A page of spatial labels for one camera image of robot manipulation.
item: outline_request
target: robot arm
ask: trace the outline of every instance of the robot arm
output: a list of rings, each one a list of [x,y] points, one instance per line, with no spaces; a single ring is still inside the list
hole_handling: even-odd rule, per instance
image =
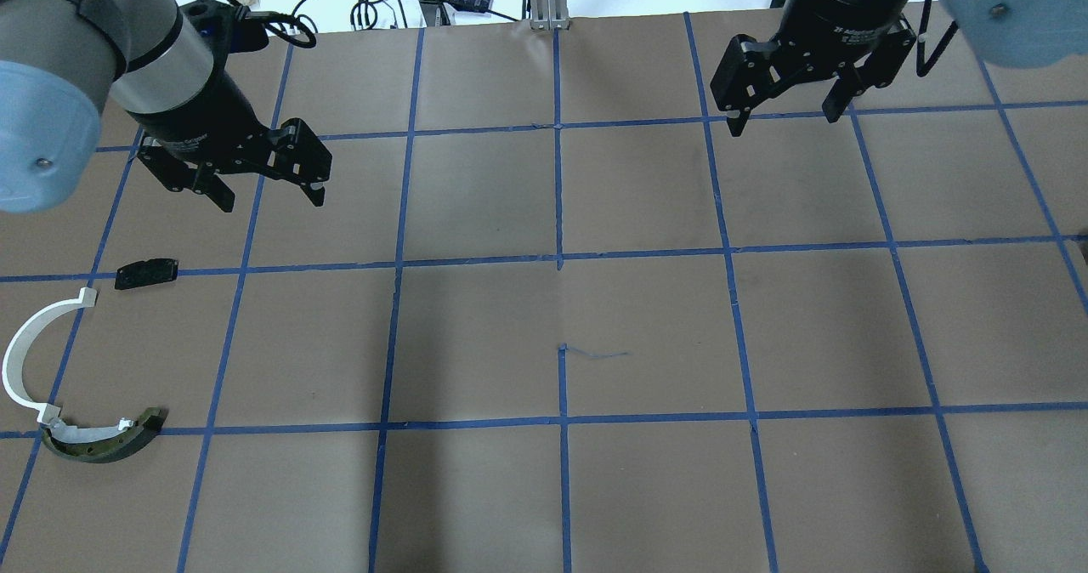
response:
[[[230,212],[234,194],[219,174],[254,173],[295,183],[322,204],[332,155],[299,119],[264,127],[225,73],[231,52],[268,46],[270,20],[284,18],[213,0],[181,9],[174,0],[0,0],[0,209],[35,212],[73,192],[107,96],[144,126],[137,155],[166,189],[203,194]]]
[[[731,135],[741,135],[759,103],[796,84],[834,78],[823,104],[829,123],[854,97],[890,85],[918,40],[902,15],[906,1],[787,0],[769,41],[732,38],[710,80]],[[1043,66],[1088,50],[1080,0],[942,1],[985,61]]]

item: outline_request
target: white curved handle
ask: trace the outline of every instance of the white curved handle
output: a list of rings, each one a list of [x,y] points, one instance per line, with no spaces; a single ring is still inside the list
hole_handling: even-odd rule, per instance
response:
[[[69,312],[75,312],[81,307],[94,307],[97,298],[97,290],[82,287],[79,297],[44,307],[37,314],[30,316],[26,324],[20,326],[20,329],[15,332],[15,337],[12,337],[11,344],[8,345],[8,351],[3,356],[3,388],[8,391],[8,396],[11,396],[12,400],[20,406],[38,410],[39,423],[54,421],[60,416],[61,409],[58,406],[50,406],[50,403],[38,403],[30,399],[30,395],[26,394],[26,387],[23,386],[23,361],[26,361],[26,352],[50,322]]]

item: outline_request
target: blue joint cap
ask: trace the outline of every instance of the blue joint cap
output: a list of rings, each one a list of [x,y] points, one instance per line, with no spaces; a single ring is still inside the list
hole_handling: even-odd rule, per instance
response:
[[[72,83],[11,61],[0,61],[0,210],[61,204],[98,146],[98,108]]]

